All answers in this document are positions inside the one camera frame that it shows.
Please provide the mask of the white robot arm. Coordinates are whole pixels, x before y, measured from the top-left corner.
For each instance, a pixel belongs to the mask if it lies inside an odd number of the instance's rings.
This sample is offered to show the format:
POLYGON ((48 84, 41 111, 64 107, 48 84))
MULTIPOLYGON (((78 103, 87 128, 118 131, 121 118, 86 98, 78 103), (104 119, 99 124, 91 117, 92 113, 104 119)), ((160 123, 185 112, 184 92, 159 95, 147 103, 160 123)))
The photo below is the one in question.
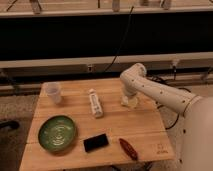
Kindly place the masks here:
POLYGON ((136 63, 120 75, 124 95, 138 92, 185 118, 180 171, 213 171, 213 97, 202 97, 146 78, 136 63))

